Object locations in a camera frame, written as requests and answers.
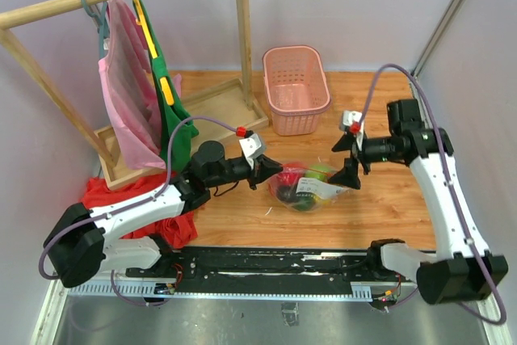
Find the bag of fruit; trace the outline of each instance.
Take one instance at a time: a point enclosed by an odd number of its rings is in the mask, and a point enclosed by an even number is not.
[[[332,204],[348,190],[328,183],[337,170],[325,163],[306,165],[303,162],[284,163],[284,170],[269,178],[272,196],[298,212],[312,212]]]

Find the label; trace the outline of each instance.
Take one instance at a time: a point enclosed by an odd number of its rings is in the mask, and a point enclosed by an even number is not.
[[[329,200],[346,191],[345,187],[331,185],[315,178],[300,178],[296,193],[313,193],[322,200]]]

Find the wooden tabletop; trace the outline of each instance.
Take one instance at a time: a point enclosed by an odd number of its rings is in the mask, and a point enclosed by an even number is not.
[[[183,96],[240,75],[239,72],[180,73]],[[333,103],[320,119],[316,132],[281,137],[271,126],[260,130],[267,143],[268,157],[278,162],[301,160],[308,164],[321,160],[336,169],[343,167],[346,154],[330,151],[343,134],[338,123],[343,110],[362,110],[372,74],[327,73],[326,79]],[[253,74],[253,91],[271,119],[262,72]],[[384,74],[377,84],[365,122],[368,136],[386,136],[386,103],[408,97],[410,89],[403,75]],[[226,146],[227,158],[238,155],[237,142]],[[370,175],[361,175],[360,179],[360,191],[350,190],[335,204],[310,213],[284,207],[271,197],[266,183],[256,191],[251,191],[247,183],[241,183],[221,198],[212,198],[197,212],[195,225],[199,237],[191,244],[364,249],[372,240],[400,238],[414,248],[435,249],[422,193],[407,167],[377,163],[372,165]]]

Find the laundry basket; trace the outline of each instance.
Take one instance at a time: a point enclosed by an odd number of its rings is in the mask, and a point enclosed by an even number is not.
[[[273,129],[279,135],[316,131],[330,106],[320,56],[309,46],[272,48],[264,54],[264,85]]]

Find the yellow hanger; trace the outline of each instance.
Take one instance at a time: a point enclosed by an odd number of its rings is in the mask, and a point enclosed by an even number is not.
[[[133,0],[135,3],[135,7],[137,9],[137,24],[142,27],[142,31],[144,32],[145,40],[147,41],[147,46],[149,47],[149,52],[151,53],[152,58],[157,58],[158,53],[156,51],[156,47],[154,46],[153,38],[151,37],[151,32],[149,31],[149,26],[147,26],[147,21],[145,20],[144,10],[142,10],[142,6],[139,0]],[[163,95],[165,96],[165,100],[167,105],[174,105],[174,97],[172,95],[172,90],[170,89],[169,82],[166,77],[160,78],[160,86],[162,87]]]

